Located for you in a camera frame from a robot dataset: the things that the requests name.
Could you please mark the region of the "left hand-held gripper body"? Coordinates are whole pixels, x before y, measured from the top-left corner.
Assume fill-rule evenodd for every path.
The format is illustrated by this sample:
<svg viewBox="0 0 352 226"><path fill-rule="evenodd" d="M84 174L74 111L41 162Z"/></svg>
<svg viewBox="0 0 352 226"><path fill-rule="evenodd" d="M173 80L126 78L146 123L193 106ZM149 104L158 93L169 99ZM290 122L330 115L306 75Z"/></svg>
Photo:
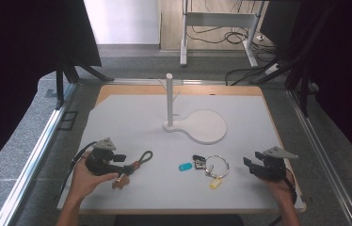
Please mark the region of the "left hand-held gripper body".
<svg viewBox="0 0 352 226"><path fill-rule="evenodd" d="M117 170L110 162L114 159L116 150L111 139L105 138L92 144L92 151L88 156L85 165L94 175L105 175L107 173L116 173Z"/></svg>

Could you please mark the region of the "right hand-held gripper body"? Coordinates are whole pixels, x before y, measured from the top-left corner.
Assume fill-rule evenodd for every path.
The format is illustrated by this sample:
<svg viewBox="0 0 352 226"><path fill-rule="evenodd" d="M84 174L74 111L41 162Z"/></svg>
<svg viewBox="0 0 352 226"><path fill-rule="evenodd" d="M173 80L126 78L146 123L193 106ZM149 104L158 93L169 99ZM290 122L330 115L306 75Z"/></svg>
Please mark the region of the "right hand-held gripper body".
<svg viewBox="0 0 352 226"><path fill-rule="evenodd" d="M278 146L260 153L265 155L262 165L252 163L249 172L258 178L271 182L279 182L286 177L285 159L298 159L296 154L287 152Z"/></svg>

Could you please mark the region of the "brown bear keychain dark loop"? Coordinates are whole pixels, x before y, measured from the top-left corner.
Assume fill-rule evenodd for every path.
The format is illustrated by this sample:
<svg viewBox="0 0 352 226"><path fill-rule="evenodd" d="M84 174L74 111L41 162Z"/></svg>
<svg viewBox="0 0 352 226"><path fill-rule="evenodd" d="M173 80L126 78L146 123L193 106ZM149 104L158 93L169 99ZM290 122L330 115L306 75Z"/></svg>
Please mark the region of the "brown bear keychain dark loop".
<svg viewBox="0 0 352 226"><path fill-rule="evenodd" d="M148 162L149 160L151 160L152 157L153 157L153 152L152 151L146 151L140 156L140 158L137 161L135 161L131 165L127 165L127 166L133 166L135 168L135 171L136 171L136 170L138 170L140 168L140 166L142 164L144 164L144 163ZM125 174L122 174L119 178L117 178L115 180L115 182L112 185L112 188L113 189L115 189L115 188L123 189L125 186L127 186L130 183L129 176L127 176Z"/></svg>

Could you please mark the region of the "person's right hand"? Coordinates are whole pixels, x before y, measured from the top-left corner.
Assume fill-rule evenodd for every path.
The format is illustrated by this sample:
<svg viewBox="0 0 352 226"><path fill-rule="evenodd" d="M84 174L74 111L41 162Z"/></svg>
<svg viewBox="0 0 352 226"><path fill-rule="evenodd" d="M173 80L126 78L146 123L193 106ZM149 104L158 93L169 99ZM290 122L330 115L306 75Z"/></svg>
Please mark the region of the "person's right hand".
<svg viewBox="0 0 352 226"><path fill-rule="evenodd" d="M264 182L264 184L267 186L277 204L293 203L293 195L291 194L290 188L285 182L271 182L265 179L262 179L262 182Z"/></svg>

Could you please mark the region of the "person's left hand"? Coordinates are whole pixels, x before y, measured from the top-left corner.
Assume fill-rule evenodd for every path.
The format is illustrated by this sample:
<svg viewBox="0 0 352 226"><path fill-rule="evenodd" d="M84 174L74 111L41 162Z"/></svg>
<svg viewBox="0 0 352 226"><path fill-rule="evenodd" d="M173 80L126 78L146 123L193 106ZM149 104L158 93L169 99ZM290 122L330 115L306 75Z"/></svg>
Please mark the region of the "person's left hand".
<svg viewBox="0 0 352 226"><path fill-rule="evenodd" d="M74 201L82 201L99 184L112 181L119 177L117 173L107 173L104 175L91 173L86 166L86 160L90 154L91 151L85 152L73 169L72 183L68 197Z"/></svg>

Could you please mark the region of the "white table mat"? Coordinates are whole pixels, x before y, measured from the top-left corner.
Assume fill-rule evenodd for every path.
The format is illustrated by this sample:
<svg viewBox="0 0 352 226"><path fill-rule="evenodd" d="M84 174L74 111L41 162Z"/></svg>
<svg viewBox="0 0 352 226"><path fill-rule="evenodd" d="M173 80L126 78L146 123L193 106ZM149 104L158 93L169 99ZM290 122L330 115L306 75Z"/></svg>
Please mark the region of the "white table mat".
<svg viewBox="0 0 352 226"><path fill-rule="evenodd" d="M123 189L99 185L82 202L84 214L243 214L271 213L278 207L265 184L249 173L243 157L254 159L279 145L280 139L261 96L191 95L198 108L212 108L228 124L214 145L200 145L167 134L163 95L111 95L89 113L80 144L110 138L132 163L146 151L153 157L130 177ZM195 169L192 156L206 158ZM193 168L179 171L183 163ZM222 183L211 189L215 178Z"/></svg>

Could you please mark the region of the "black key fob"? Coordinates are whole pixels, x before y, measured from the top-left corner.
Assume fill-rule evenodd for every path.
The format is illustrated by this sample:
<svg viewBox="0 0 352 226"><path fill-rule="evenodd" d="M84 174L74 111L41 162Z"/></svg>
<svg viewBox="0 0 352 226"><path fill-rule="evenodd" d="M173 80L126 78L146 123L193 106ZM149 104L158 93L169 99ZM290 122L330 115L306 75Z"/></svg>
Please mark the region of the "black key fob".
<svg viewBox="0 0 352 226"><path fill-rule="evenodd" d="M205 170L206 158L200 155L194 154L192 156L194 167L196 170Z"/></svg>

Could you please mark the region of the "white peg stand round base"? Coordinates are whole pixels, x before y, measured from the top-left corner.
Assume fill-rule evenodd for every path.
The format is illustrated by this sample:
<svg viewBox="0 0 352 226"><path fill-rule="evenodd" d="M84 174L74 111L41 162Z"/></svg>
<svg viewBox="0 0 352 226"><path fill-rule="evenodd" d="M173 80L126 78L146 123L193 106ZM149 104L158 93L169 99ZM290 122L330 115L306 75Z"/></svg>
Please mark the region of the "white peg stand round base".
<svg viewBox="0 0 352 226"><path fill-rule="evenodd" d="M172 73L160 81L165 90L163 130L174 137L184 137L200 145L214 145L228 133L225 118L212 108L195 106L200 97L184 95L176 89Z"/></svg>

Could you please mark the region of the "black stand legs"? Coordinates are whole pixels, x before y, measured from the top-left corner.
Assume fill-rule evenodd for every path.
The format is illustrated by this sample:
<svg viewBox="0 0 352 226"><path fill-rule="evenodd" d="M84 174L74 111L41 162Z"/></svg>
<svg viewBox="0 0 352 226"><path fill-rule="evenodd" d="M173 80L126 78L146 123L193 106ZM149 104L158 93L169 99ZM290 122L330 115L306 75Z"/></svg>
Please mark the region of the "black stand legs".
<svg viewBox="0 0 352 226"><path fill-rule="evenodd" d="M114 81L114 78L100 73L92 66L82 63L75 57L66 56L62 51L59 51L58 54L59 60L56 69L56 110L59 110L65 103L63 77L66 77L68 82L71 84L77 84L79 82L80 77L75 69L76 66L81 67L83 70L87 71L101 81Z"/></svg>
<svg viewBox="0 0 352 226"><path fill-rule="evenodd" d="M300 85L298 93L298 103L301 113L307 117L307 99L309 94L309 74L307 67L308 55L312 48L312 32L304 31L300 37L295 40L286 50L287 53L294 53L295 57L291 59L285 66L281 66L275 72L255 81L256 85L264 84L277 76L289 71L284 86L287 89L295 89Z"/></svg>

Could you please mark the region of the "black curtain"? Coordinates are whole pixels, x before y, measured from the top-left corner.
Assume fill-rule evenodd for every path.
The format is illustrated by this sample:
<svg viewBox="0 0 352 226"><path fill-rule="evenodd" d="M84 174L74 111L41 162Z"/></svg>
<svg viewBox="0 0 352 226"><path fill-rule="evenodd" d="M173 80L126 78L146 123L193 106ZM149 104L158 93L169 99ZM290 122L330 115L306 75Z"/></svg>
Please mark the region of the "black curtain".
<svg viewBox="0 0 352 226"><path fill-rule="evenodd" d="M101 64L84 0L0 0L0 152L64 61Z"/></svg>
<svg viewBox="0 0 352 226"><path fill-rule="evenodd" d="M280 48L302 47L327 3L334 9L308 55L309 72L317 102L352 144L352 0L269 0L261 32Z"/></svg>

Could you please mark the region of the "black floor bracket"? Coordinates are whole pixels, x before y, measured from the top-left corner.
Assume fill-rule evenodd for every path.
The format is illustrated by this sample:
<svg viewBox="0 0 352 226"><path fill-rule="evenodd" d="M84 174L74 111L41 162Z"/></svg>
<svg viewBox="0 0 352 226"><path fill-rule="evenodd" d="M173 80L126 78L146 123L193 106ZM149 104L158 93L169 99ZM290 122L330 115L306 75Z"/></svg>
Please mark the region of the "black floor bracket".
<svg viewBox="0 0 352 226"><path fill-rule="evenodd" d="M65 111L60 119L57 130L71 131L76 122L77 115L78 115L77 111Z"/></svg>

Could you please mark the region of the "aluminium rail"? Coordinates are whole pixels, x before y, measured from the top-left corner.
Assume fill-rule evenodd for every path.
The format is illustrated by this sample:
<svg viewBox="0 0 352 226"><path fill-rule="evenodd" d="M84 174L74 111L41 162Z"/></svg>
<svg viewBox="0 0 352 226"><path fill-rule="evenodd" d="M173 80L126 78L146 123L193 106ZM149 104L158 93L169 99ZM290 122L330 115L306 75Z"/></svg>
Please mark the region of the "aluminium rail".
<svg viewBox="0 0 352 226"><path fill-rule="evenodd" d="M0 210L0 226L9 226L12 218L15 216L75 89L75 84L69 84L63 91L64 104L59 109L55 109L50 115L50 118L45 124L45 127L29 155L23 170L15 181L13 188L9 192L7 199Z"/></svg>
<svg viewBox="0 0 352 226"><path fill-rule="evenodd" d="M352 226L352 199L348 194L339 173L332 165L326 149L315 132L310 119L301 110L300 101L298 100L297 95L289 89L286 90L286 95L288 96L288 99L295 110L305 134L311 143L312 149L322 167L323 172L326 174L328 183L330 184L337 202L340 204L349 225Z"/></svg>

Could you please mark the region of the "white metal desk frame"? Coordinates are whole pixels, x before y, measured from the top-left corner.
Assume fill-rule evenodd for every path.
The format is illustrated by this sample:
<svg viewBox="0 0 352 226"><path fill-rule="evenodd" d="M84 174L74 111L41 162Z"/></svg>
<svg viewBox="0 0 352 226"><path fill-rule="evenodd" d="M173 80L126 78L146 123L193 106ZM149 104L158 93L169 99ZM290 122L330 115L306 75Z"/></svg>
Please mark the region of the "white metal desk frame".
<svg viewBox="0 0 352 226"><path fill-rule="evenodd" d="M210 27L241 27L248 29L248 38L243 41L244 50L252 68L258 63L251 46L264 9L264 1L260 2L255 13L217 13L217 12L191 12L188 10L188 1L183 0L183 33L180 47L180 65L187 65L187 28L189 26Z"/></svg>

